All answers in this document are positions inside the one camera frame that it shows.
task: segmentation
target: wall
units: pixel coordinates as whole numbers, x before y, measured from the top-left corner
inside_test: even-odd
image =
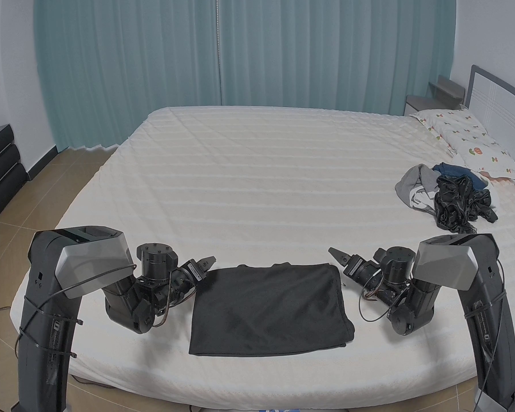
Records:
[[[473,64],[515,86],[515,0],[456,0],[451,79],[467,89]]]
[[[55,145],[36,67],[33,0],[0,0],[0,125],[8,123],[26,170]]]

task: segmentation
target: tiled floor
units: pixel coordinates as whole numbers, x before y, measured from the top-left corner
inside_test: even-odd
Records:
[[[72,200],[112,151],[65,150],[27,183],[0,215],[0,306],[8,306],[29,268],[27,251],[37,230],[54,228]],[[16,331],[9,313],[0,312],[0,409],[17,401]],[[473,410],[476,381],[434,394],[351,412],[453,412]],[[188,412],[188,406],[141,397],[119,389],[81,385],[69,377],[68,401],[74,412]]]

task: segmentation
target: mattress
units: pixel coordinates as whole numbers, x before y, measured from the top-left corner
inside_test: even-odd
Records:
[[[379,247],[416,249],[446,233],[411,210],[394,185],[418,163],[450,161],[415,119],[331,110],[185,107],[157,110],[80,192],[59,226],[124,231],[135,257],[169,244],[180,263],[214,267],[335,263],[330,246],[371,258]],[[499,220],[482,219],[500,246],[515,324],[515,184],[495,182]],[[18,327],[27,277],[13,302]],[[344,348],[262,358],[188,354],[193,301],[137,335],[114,324],[104,295],[82,299],[70,372],[149,397],[218,409],[352,408],[425,395],[475,375],[456,290],[442,288],[430,324],[408,337],[386,319],[368,324],[359,288],[342,275],[355,339]],[[376,317],[381,303],[366,303]]]

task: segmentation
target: white patterned pillow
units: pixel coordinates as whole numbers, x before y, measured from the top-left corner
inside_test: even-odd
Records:
[[[515,179],[515,161],[469,110],[422,110],[411,116],[459,154],[467,168],[493,179]]]

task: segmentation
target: teal curtain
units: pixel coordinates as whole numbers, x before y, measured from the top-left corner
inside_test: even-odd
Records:
[[[456,0],[219,0],[222,101],[402,114],[455,25]]]
[[[216,0],[34,0],[58,150],[122,143],[152,111],[220,104]]]

